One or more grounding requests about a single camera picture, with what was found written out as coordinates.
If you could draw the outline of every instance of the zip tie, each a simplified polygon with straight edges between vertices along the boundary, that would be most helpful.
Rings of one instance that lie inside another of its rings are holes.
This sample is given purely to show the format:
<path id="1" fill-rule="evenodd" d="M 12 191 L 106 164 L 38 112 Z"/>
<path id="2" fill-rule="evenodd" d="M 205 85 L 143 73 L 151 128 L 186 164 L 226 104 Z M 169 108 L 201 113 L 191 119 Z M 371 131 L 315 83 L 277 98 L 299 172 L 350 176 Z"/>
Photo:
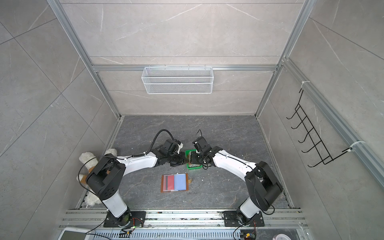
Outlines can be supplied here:
<path id="1" fill-rule="evenodd" d="M 352 147 L 353 147 L 355 144 L 359 143 L 359 142 L 366 143 L 366 142 L 364 142 L 364 141 L 357 141 L 357 142 L 354 142 L 354 143 L 352 143 L 352 144 L 349 146 L 349 149 L 347 150 L 347 152 L 351 152 L 351 151 L 352 151 Z"/>
<path id="2" fill-rule="evenodd" d="M 310 82 L 310 81 L 302 81 L 302 82 L 301 82 L 301 86 L 300 86 L 300 88 L 303 88 L 303 84 L 304 84 L 304 83 L 309 83 L 309 82 Z"/>

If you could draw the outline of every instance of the black mounting plate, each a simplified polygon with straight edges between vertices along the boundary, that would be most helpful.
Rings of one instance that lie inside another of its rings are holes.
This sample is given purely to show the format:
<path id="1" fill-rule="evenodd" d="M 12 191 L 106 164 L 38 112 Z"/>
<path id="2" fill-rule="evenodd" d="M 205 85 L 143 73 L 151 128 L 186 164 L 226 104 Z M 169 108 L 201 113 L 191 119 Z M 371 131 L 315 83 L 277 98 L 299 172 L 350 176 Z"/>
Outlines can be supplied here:
<path id="1" fill-rule="evenodd" d="M 143 223 L 145 222 L 147 212 L 146 211 L 131 211 L 131 219 L 129 224 L 125 227 L 133 227 L 133 218 L 140 219 Z M 135 226 L 139 226 L 142 224 L 140 220 L 135 219 Z M 120 227 L 118 224 L 115 223 L 115 217 L 112 215 L 111 212 L 108 211 L 107 218 L 104 222 L 104 227 Z"/>
<path id="2" fill-rule="evenodd" d="M 241 226 L 241 224 L 237 220 L 236 215 L 237 215 L 236 211 L 224 211 L 223 212 L 224 225 L 226 227 L 239 227 L 239 226 Z M 264 218 L 263 218 L 263 215 L 262 215 L 261 211 L 258 214 L 255 214 L 249 220 L 250 223 L 253 223 L 253 221 L 255 221 L 257 227 L 265 226 Z"/>

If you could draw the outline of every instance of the wire basket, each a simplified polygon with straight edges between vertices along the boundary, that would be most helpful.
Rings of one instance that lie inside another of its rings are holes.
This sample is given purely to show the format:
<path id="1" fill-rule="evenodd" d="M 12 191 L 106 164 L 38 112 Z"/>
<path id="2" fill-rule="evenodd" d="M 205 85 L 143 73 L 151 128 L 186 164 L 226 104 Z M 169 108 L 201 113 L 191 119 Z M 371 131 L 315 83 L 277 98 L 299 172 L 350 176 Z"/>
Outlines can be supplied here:
<path id="1" fill-rule="evenodd" d="M 211 67 L 146 67 L 141 76 L 148 94 L 212 93 Z"/>

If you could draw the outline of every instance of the white plush toy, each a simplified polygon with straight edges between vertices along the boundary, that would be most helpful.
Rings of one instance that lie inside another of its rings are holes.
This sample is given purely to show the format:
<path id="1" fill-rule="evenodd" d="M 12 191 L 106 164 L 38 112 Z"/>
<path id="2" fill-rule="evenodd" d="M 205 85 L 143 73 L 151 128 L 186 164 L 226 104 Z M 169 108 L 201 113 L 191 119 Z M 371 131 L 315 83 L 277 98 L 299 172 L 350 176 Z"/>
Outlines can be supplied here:
<path id="1" fill-rule="evenodd" d="M 116 149 L 113 149 L 113 148 L 110 148 L 110 149 L 108 149 L 107 151 L 105 151 L 104 155 L 106 155 L 106 154 L 108 154 L 108 153 L 112 154 L 112 155 L 115 156 L 115 157 L 118 155 L 117 150 L 116 150 Z M 90 159 L 92 159 L 92 158 L 94 158 L 94 157 L 95 157 L 95 155 L 93 155 L 93 153 L 91 153 L 91 152 L 84 152 L 84 153 L 82 153 L 82 154 L 80 155 L 79 160 L 80 160 L 80 162 L 82 162 L 83 164 L 85 164 L 88 160 L 90 160 Z M 92 159 L 92 160 L 90 160 L 89 162 L 87 162 L 87 163 L 85 164 L 85 167 L 88 169 L 88 173 L 92 171 L 93 167 L 96 166 L 97 163 L 98 163 L 98 161 L 97 161 L 97 159 L 95 158 L 95 159 Z M 79 176 L 76 177 L 76 179 L 77 179 L 79 182 L 81 182 L 83 185 L 86 185 L 86 182 L 85 182 L 85 178 L 86 178 L 86 177 L 87 177 L 87 176 L 84 175 L 84 174 L 79 174 Z M 87 196 L 84 198 L 84 202 L 85 202 L 85 204 L 86 204 L 87 206 L 91 206 L 91 207 L 94 206 L 95 204 L 101 204 L 100 199 L 99 199 L 96 195 L 94 195 L 93 193 L 91 193 L 91 192 L 88 192 L 88 193 L 87 193 Z"/>

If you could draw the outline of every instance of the green tray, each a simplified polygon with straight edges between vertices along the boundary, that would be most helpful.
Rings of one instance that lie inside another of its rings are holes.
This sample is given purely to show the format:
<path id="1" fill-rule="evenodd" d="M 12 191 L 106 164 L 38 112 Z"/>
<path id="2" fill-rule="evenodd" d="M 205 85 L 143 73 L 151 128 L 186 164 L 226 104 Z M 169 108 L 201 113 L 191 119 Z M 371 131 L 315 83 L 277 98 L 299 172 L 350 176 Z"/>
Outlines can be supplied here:
<path id="1" fill-rule="evenodd" d="M 188 158 L 188 154 L 192 151 L 196 151 L 196 149 L 190 149 L 190 150 L 186 150 L 185 151 L 185 157 Z M 199 168 L 202 168 L 203 165 L 200 165 L 200 166 L 197 166 L 197 167 L 189 167 L 189 163 L 187 163 L 187 168 L 188 169 L 199 169 Z"/>

